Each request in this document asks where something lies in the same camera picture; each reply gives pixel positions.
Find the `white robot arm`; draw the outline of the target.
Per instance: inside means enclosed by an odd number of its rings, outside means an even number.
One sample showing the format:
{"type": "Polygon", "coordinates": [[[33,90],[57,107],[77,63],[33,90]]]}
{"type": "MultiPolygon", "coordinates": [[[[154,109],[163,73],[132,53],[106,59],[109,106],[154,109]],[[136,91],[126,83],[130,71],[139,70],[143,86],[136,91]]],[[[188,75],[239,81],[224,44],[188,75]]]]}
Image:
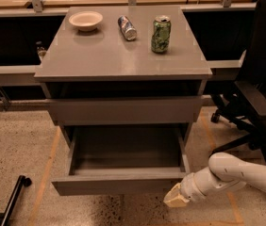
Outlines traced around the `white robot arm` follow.
{"type": "Polygon", "coordinates": [[[207,195],[253,186],[266,193],[266,166],[240,160],[229,153],[215,153],[208,166],[186,175],[164,197],[169,207],[184,207],[207,195]]]}

